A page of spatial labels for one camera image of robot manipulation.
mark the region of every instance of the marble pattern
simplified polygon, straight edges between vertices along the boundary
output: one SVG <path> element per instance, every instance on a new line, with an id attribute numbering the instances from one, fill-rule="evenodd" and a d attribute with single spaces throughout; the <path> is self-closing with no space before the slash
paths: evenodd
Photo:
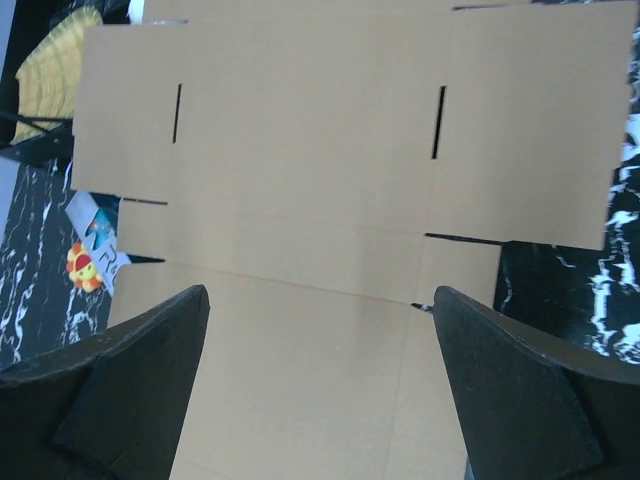
<path id="1" fill-rule="evenodd" d="M 65 207 L 70 169 L 21 166 L 0 247 L 0 369 L 106 328 L 111 298 L 74 287 L 66 255 L 78 241 Z"/>

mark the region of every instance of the brown cardboard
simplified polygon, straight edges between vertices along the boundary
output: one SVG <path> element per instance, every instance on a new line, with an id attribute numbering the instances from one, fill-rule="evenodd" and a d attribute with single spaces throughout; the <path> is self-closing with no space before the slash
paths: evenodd
<path id="1" fill-rule="evenodd" d="M 437 288 L 446 285 L 492 306 L 500 251 L 497 245 L 425 238 L 416 298 L 433 305 Z"/>
<path id="2" fill-rule="evenodd" d="M 602 247 L 635 10 L 584 7 L 454 15 L 431 232 Z"/>
<path id="3" fill-rule="evenodd" d="M 506 5 L 529 5 L 528 0 L 453 0 L 453 8 L 500 7 Z"/>
<path id="4" fill-rule="evenodd" d="M 90 30 L 90 48 L 110 61 L 87 66 L 81 83 L 109 100 L 79 115 L 74 186 L 180 208 L 601 247 L 633 4 L 437 10 Z"/>
<path id="5" fill-rule="evenodd" d="M 118 282 L 113 323 L 185 285 L 211 295 L 175 480 L 202 469 L 232 480 L 462 478 L 462 435 L 422 312 L 170 263 L 125 267 Z"/>
<path id="6" fill-rule="evenodd" d="M 409 303 L 491 304 L 500 248 L 423 234 L 600 246 L 635 10 L 460 6 L 147 0 L 189 22 L 87 32 L 73 186 L 155 202 L 122 203 L 119 248 L 167 260 L 120 271 L 110 325 L 211 297 L 174 479 L 461 478 Z"/>

